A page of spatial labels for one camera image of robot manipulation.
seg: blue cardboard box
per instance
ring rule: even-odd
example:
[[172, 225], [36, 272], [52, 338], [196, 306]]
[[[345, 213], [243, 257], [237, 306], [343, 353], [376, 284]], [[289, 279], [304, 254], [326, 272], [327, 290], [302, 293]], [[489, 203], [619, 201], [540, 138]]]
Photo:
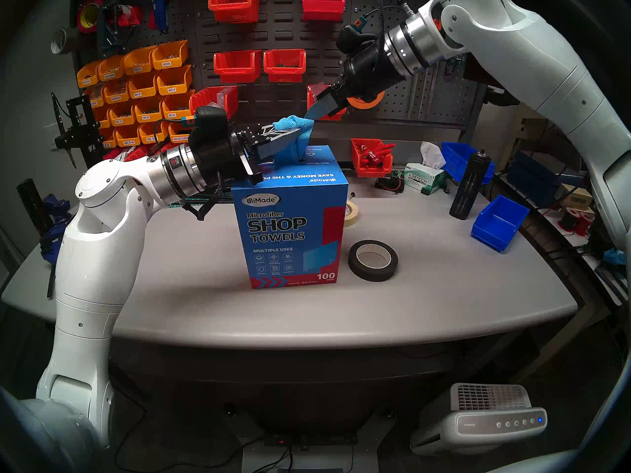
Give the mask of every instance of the blue cardboard box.
[[263, 182], [232, 186], [253, 288], [335, 283], [348, 182], [329, 146], [307, 161], [261, 165]]

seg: air purifier vent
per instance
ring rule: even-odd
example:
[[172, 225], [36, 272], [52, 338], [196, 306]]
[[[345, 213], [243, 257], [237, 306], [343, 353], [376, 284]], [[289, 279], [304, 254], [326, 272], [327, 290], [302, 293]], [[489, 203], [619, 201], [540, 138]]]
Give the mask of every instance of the air purifier vent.
[[518, 385], [458, 386], [459, 410], [506, 410], [527, 408], [527, 398]]

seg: gray table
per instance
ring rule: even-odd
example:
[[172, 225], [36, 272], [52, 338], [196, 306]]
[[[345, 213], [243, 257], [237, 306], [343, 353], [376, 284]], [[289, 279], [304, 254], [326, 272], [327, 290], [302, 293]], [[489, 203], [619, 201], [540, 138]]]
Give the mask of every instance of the gray table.
[[[402, 346], [506, 332], [576, 311], [520, 234], [502, 254], [470, 237], [483, 197], [460, 221], [448, 214], [455, 189], [394, 195], [370, 188], [373, 180], [351, 181], [360, 215], [344, 231], [331, 285], [251, 289], [232, 205], [215, 206], [202, 223], [181, 209], [156, 213], [114, 336], [232, 349]], [[348, 250], [362, 239], [398, 253], [392, 279], [370, 283], [349, 270]], [[54, 320], [48, 275], [36, 248], [2, 300]]]

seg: pegboard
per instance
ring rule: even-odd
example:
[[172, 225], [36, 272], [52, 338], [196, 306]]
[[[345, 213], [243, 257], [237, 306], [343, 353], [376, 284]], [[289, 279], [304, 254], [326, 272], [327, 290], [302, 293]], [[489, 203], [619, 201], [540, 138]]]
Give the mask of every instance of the pegboard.
[[[239, 85], [237, 122], [269, 122], [287, 115], [304, 115], [307, 111], [307, 84], [320, 81], [331, 84], [338, 77], [344, 55], [335, 47], [340, 30], [360, 15], [377, 7], [377, 0], [346, 0], [340, 23], [302, 21], [301, 0], [260, 0], [257, 23], [221, 23], [208, 9], [208, 0], [172, 0], [169, 4], [169, 32], [149, 30], [146, 22], [151, 0], [125, 0], [143, 8], [143, 23], [133, 38], [133, 47], [144, 47], [173, 40], [189, 41], [189, 62], [193, 65], [196, 90], [223, 84], [213, 70], [215, 52], [236, 50], [304, 49], [307, 70], [301, 83], [271, 83], [261, 66], [254, 83]], [[386, 6], [395, 0], [384, 0]], [[422, 3], [410, 3], [417, 9]], [[385, 28], [390, 30], [405, 20], [399, 8], [384, 10]], [[365, 32], [377, 33], [378, 13], [369, 15]], [[349, 108], [342, 123], [392, 124], [417, 123], [451, 128], [471, 125], [470, 115], [477, 83], [462, 78], [464, 58], [456, 61], [451, 74], [441, 62], [415, 78], [392, 86], [380, 104], [370, 110]]]

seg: white tape roll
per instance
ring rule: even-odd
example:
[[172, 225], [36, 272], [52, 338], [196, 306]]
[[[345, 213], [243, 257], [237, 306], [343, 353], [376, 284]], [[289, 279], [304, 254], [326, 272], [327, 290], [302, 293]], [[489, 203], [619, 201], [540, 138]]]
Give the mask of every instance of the white tape roll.
[[357, 205], [350, 200], [346, 201], [346, 216], [344, 217], [344, 227], [349, 227], [354, 224], [359, 215], [359, 209]]

